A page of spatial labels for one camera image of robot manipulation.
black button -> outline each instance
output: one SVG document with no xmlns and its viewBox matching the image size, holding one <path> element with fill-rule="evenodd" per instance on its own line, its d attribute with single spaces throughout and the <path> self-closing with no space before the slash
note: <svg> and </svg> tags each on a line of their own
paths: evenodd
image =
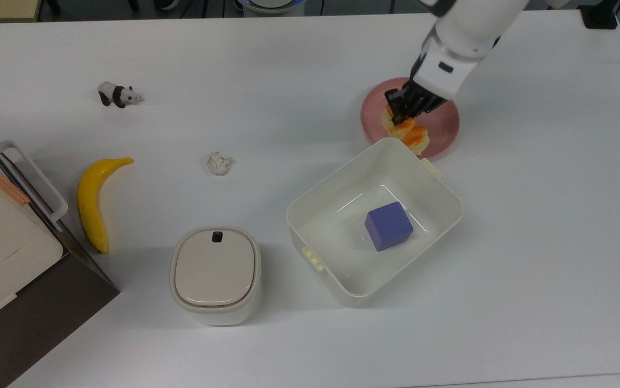
<svg viewBox="0 0 620 388">
<path fill-rule="evenodd" d="M 446 73 L 453 73 L 453 68 L 451 66 L 448 66 L 447 64 L 445 64 L 443 62 L 440 62 L 440 69 L 442 69 Z"/>
</svg>

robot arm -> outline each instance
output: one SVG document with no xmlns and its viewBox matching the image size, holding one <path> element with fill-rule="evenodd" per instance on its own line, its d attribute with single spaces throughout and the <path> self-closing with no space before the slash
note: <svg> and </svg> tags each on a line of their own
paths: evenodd
<svg viewBox="0 0 620 388">
<path fill-rule="evenodd" d="M 384 95 L 398 125 L 456 95 L 529 0 L 420 0 L 439 19 L 399 91 Z"/>
</svg>

container lid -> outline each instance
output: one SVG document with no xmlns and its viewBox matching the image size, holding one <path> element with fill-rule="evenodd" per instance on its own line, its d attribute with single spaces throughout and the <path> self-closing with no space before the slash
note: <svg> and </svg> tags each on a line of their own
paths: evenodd
<svg viewBox="0 0 620 388">
<path fill-rule="evenodd" d="M 205 228 L 182 241 L 175 290 L 196 307 L 225 307 L 243 299 L 255 276 L 255 249 L 231 228 Z"/>
</svg>

white box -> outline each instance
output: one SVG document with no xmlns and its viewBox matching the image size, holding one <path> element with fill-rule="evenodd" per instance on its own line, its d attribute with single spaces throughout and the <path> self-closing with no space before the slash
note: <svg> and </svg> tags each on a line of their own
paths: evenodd
<svg viewBox="0 0 620 388">
<path fill-rule="evenodd" d="M 458 197 L 399 140 L 375 143 L 286 211 L 295 248 L 338 300 L 354 307 L 396 276 L 463 216 Z M 399 201 L 413 224 L 407 241 L 377 252 L 368 211 Z"/>
</svg>

food on plate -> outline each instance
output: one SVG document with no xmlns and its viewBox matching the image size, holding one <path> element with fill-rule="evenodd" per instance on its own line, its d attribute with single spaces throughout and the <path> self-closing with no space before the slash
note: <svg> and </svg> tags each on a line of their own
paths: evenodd
<svg viewBox="0 0 620 388">
<path fill-rule="evenodd" d="M 381 113 L 381 125 L 386 133 L 403 142 L 414 154 L 420 155 L 430 144 L 427 128 L 416 123 L 412 117 L 406 118 L 403 123 L 395 126 L 391 121 L 393 117 L 391 108 L 387 105 L 384 112 Z"/>
</svg>

